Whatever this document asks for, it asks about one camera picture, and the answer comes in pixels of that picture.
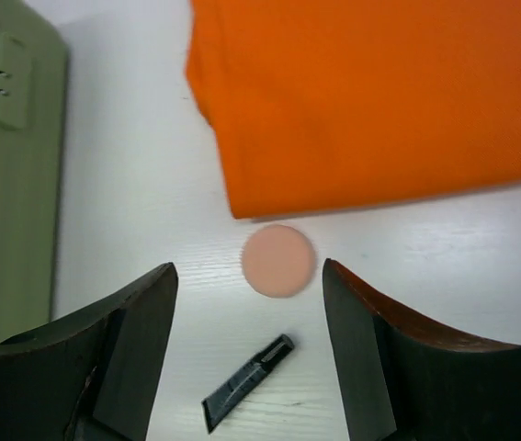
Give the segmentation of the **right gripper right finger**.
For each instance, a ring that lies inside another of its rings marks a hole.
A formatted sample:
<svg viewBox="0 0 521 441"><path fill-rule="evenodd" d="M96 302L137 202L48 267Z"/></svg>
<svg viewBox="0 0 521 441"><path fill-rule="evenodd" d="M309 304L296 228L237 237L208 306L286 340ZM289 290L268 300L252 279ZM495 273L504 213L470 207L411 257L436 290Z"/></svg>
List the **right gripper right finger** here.
<svg viewBox="0 0 521 441"><path fill-rule="evenodd" d="M323 264L323 300L353 440L521 440L521 345L469 334Z"/></svg>

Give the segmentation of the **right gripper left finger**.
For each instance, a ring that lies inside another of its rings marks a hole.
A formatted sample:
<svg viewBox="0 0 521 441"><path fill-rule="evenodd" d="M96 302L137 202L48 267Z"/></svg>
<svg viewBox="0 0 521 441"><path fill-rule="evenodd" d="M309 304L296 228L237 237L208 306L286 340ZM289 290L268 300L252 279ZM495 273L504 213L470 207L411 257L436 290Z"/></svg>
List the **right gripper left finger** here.
<svg viewBox="0 0 521 441"><path fill-rule="evenodd" d="M162 264L117 292L0 343L0 440L143 440L178 275Z"/></svg>

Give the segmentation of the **black mascara tube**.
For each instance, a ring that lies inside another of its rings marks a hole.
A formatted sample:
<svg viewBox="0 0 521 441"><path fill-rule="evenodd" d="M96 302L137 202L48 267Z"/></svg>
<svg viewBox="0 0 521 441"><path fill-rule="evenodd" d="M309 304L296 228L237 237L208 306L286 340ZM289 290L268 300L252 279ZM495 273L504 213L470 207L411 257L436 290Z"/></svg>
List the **black mascara tube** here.
<svg viewBox="0 0 521 441"><path fill-rule="evenodd" d="M206 428L211 434L224 418L259 386L295 349L293 340L281 334L248 359L202 402Z"/></svg>

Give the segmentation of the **pink round powder puff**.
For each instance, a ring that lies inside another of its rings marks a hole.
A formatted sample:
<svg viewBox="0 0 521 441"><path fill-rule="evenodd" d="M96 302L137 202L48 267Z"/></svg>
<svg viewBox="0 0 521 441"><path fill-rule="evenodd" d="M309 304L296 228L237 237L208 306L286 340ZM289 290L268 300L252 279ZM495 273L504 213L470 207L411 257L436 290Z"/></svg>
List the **pink round powder puff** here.
<svg viewBox="0 0 521 441"><path fill-rule="evenodd" d="M288 225L271 224L247 238L240 263L253 290L272 299L285 299L311 283L316 260L315 249L305 234Z"/></svg>

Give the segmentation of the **orange cloth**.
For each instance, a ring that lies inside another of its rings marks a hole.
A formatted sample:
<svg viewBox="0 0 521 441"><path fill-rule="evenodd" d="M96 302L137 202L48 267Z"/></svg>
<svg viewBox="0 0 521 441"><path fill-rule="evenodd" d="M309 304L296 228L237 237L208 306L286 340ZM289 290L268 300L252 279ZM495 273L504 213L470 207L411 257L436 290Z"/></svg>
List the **orange cloth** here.
<svg viewBox="0 0 521 441"><path fill-rule="evenodd" d="M196 1L237 219L521 181L521 1Z"/></svg>

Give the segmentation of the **green suitcase with blue lining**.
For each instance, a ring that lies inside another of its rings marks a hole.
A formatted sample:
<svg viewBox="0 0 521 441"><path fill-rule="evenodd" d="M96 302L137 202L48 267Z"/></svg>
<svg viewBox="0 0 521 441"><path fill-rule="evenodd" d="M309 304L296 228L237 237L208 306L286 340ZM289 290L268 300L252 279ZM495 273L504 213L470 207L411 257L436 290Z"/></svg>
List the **green suitcase with blue lining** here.
<svg viewBox="0 0 521 441"><path fill-rule="evenodd" d="M0 1L0 342L47 322L69 51L21 1Z"/></svg>

